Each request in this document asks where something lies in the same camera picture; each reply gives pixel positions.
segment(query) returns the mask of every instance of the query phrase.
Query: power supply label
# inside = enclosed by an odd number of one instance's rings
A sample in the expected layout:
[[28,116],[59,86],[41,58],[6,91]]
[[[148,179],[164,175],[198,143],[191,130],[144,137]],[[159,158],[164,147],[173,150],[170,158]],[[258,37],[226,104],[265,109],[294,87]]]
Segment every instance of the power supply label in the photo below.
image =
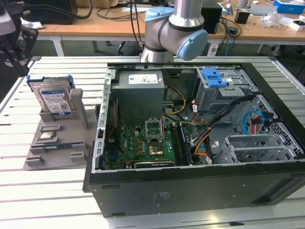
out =
[[157,74],[131,74],[129,84],[158,83]]

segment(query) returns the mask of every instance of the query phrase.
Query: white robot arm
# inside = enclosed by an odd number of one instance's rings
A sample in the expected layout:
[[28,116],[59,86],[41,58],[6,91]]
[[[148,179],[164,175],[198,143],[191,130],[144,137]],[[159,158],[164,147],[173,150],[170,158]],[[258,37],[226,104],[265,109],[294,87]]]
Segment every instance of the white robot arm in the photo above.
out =
[[141,62],[173,62],[173,54],[190,61],[208,42],[201,15],[203,0],[175,0],[175,7],[151,8],[145,15]]

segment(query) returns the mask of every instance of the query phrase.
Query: sticker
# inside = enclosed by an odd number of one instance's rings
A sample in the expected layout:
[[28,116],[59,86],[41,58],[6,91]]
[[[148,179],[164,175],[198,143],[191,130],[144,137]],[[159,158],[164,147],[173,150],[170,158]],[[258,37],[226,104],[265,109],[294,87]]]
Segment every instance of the sticker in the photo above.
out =
[[212,164],[212,160],[208,157],[208,156],[206,156],[206,162],[209,164],[209,165],[211,165]]
[[158,83],[157,74],[131,74],[128,79],[129,84]]
[[214,144],[213,145],[211,145],[211,148],[212,147],[219,147],[219,142],[217,141],[217,142],[214,142]]
[[231,78],[224,78],[223,81],[224,82],[233,82],[233,80]]
[[198,112],[198,110],[197,110],[197,105],[193,105],[193,112]]
[[65,96],[63,90],[43,91],[41,96],[52,114],[68,115],[71,113],[68,102],[63,99]]
[[57,149],[57,146],[45,146],[44,149]]

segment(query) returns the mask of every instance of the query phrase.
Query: wooden desk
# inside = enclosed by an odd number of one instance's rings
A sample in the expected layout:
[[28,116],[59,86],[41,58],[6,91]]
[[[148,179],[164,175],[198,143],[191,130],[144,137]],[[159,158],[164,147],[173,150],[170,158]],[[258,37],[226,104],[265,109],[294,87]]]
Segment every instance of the wooden desk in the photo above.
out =
[[[271,5],[271,3],[261,0],[262,5]],[[88,9],[79,9],[80,15],[87,14]],[[101,15],[105,15],[106,10],[100,12]],[[226,16],[226,18],[234,21],[234,16]],[[107,17],[120,17],[129,15],[129,12],[122,12],[113,9],[107,14]],[[287,14],[287,17],[298,18],[299,15]],[[140,36],[144,41],[145,25],[144,25],[145,13],[139,14],[139,26]],[[288,27],[280,26],[273,28],[263,28],[259,23],[260,17],[249,16],[248,22],[245,25],[239,24],[242,28],[242,34],[236,39],[235,43],[247,43],[247,44],[287,44],[287,45],[304,45],[305,44],[305,32],[296,32]],[[138,36],[136,20],[133,21],[135,32]],[[223,25],[218,26],[216,34],[209,34],[209,43],[211,43],[208,55],[215,55],[218,45],[225,37],[225,29]],[[100,18],[96,15],[96,11],[93,10],[91,17],[86,20],[76,20],[72,25],[47,25],[45,29],[40,31],[40,40],[52,40],[54,42],[55,49],[59,56],[64,56],[61,41],[93,41],[93,48],[97,50],[96,41],[134,41],[132,27],[130,20],[127,21],[110,21]]]

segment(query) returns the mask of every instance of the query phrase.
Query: blue hard drive label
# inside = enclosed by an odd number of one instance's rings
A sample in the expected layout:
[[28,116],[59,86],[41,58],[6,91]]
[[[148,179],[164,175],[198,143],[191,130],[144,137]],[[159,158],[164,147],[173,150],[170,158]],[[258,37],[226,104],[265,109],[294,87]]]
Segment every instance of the blue hard drive label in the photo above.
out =
[[63,90],[43,91],[41,96],[53,115],[68,115],[71,109]]

